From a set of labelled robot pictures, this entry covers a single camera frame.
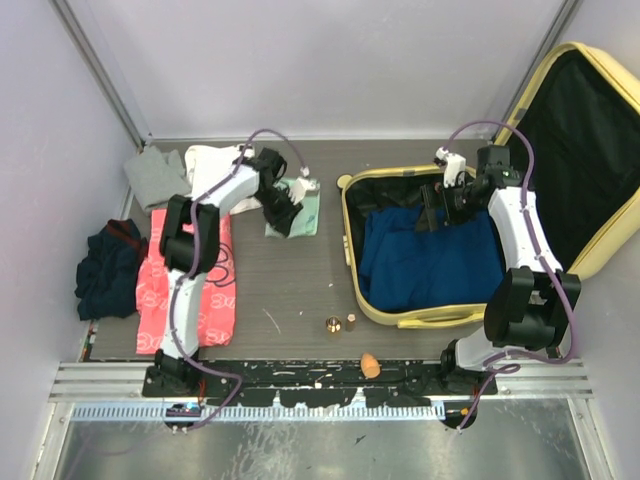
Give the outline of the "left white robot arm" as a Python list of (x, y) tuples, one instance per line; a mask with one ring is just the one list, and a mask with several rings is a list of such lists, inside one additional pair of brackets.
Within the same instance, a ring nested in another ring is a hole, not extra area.
[(302, 201), (278, 185), (287, 162), (274, 149), (255, 154), (249, 145), (196, 146), (191, 191), (174, 195), (159, 241), (169, 283), (164, 337), (145, 381), (188, 396), (199, 387), (204, 366), (198, 362), (198, 324), (208, 274), (218, 262), (220, 221), (241, 201), (254, 198), (266, 223), (287, 237)]

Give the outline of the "blue shirt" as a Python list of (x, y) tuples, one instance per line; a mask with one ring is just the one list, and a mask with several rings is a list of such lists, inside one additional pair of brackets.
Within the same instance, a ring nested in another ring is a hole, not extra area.
[(482, 304), (504, 278), (501, 247), (486, 211), (459, 225), (416, 231), (421, 207), (388, 207), (368, 215), (358, 265), (364, 299), (385, 313)]

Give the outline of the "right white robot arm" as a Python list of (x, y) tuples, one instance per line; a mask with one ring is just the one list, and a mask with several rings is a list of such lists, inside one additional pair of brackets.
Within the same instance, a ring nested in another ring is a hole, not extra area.
[(570, 354), (552, 355), (571, 333), (581, 283), (563, 270), (546, 240), (529, 188), (531, 173), (511, 164), (506, 146), (478, 151), (478, 172), (465, 173), (466, 159), (446, 147), (435, 153), (443, 179), (421, 189), (423, 208), (416, 229), (456, 233), (486, 213), (498, 236), (505, 274), (488, 300), (482, 326), (452, 341), (441, 353), (438, 379), (459, 394), (474, 376), (514, 373), (519, 360), (563, 364)]

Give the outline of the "mint green cartoon cloth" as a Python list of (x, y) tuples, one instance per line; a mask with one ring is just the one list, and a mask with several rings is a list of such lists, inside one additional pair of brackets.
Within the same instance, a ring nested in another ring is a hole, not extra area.
[[(294, 178), (284, 177), (276, 183), (280, 189), (288, 189)], [(291, 234), (288, 238), (314, 236), (318, 231), (320, 191), (317, 195), (306, 197), (300, 204), (302, 211), (296, 216)]]

